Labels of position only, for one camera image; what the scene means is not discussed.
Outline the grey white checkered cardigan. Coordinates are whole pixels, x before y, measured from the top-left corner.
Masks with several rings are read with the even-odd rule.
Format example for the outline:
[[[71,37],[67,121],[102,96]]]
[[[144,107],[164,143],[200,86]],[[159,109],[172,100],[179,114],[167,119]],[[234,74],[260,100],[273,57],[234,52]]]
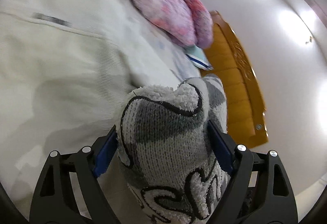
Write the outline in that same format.
[[[128,188],[152,223],[206,223],[229,181],[207,135],[227,130],[227,101],[216,75],[176,88],[133,90],[116,121]]]

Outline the wooden headboard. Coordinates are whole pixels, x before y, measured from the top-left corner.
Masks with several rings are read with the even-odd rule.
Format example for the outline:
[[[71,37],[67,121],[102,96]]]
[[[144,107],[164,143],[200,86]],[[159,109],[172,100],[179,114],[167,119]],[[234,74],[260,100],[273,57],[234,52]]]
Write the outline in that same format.
[[[255,148],[268,142],[266,107],[251,63],[230,25],[217,11],[211,12],[213,43],[205,49],[213,73],[222,83],[227,98],[227,131],[238,144]]]

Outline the teal blue striped pillow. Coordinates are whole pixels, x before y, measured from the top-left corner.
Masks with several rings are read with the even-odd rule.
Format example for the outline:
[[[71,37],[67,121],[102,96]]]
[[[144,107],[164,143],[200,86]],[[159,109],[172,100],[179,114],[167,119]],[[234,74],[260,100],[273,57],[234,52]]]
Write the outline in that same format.
[[[185,48],[185,54],[197,68],[205,71],[213,70],[204,51],[196,45]]]

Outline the floral bed sheet mattress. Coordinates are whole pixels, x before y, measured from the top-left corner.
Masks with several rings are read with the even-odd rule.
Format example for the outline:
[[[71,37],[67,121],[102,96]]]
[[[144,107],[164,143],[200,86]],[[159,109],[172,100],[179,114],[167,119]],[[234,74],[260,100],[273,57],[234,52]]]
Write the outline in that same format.
[[[129,18],[126,28],[126,59],[135,86],[177,87],[184,80],[199,77],[199,69],[184,49],[144,18]]]

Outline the white corduroy jacket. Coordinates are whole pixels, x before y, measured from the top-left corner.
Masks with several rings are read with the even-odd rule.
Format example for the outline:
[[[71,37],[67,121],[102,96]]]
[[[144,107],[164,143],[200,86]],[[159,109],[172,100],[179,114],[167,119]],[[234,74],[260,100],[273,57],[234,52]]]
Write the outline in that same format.
[[[130,0],[1,0],[1,183],[24,217],[50,151],[107,134],[133,89],[179,84],[160,38]]]

